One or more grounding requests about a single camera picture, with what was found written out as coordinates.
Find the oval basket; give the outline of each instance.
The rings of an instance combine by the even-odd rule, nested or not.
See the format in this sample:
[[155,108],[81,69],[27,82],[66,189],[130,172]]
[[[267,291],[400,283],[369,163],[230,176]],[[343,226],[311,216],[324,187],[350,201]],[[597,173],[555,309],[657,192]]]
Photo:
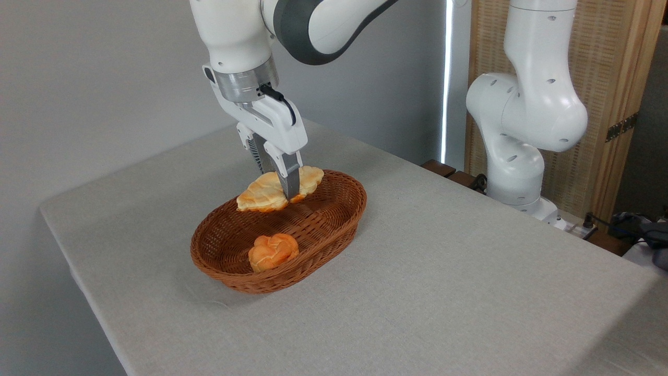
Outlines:
[[[367,204],[362,184],[325,170],[316,191],[302,202],[271,213],[236,210],[236,197],[211,212],[190,244],[194,264],[229,288],[264,294],[290,287],[313,273],[352,241]],[[260,235],[292,235],[299,255],[280,266],[254,273],[248,251]]]

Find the bread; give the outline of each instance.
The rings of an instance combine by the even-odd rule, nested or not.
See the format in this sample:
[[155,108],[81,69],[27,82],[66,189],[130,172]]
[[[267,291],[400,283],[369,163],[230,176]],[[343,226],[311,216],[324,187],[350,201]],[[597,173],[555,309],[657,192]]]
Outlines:
[[298,254],[297,241],[286,233],[277,233],[272,237],[259,236],[248,251],[248,260],[253,271],[259,273],[276,268]]
[[[299,193],[290,202],[297,203],[315,192],[325,173],[311,166],[299,168]],[[261,211],[268,213],[288,206],[283,194],[279,176],[275,172],[266,173],[252,182],[246,191],[236,198],[237,210]]]

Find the orange bun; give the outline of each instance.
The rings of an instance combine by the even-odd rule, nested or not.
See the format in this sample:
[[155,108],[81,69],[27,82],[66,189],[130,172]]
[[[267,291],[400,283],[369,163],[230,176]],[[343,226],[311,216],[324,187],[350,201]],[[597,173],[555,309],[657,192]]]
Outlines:
[[256,273],[276,268],[286,261],[290,261],[299,254],[297,241],[286,233],[259,236],[253,248],[248,251],[250,266]]

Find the gray wall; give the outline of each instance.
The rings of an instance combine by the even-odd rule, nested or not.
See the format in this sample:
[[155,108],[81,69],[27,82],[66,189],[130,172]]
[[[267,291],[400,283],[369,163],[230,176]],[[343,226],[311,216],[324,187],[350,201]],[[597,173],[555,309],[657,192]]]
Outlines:
[[[435,158],[443,13],[400,1],[325,67],[276,48],[281,90],[304,117]],[[186,1],[6,0],[0,15],[0,374],[122,375],[37,206],[233,121]]]
[[663,26],[622,175],[615,213],[663,214],[668,205],[668,26]]

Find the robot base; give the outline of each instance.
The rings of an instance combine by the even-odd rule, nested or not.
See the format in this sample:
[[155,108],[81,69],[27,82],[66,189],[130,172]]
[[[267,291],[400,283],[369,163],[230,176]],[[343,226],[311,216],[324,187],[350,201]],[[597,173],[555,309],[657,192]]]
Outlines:
[[566,229],[566,221],[561,219],[559,216],[559,210],[556,208],[556,205],[544,198],[541,197],[537,202],[528,204],[528,205],[509,205],[523,213],[531,215],[533,218],[539,219],[543,222],[546,222],[548,225],[553,225],[558,229]]

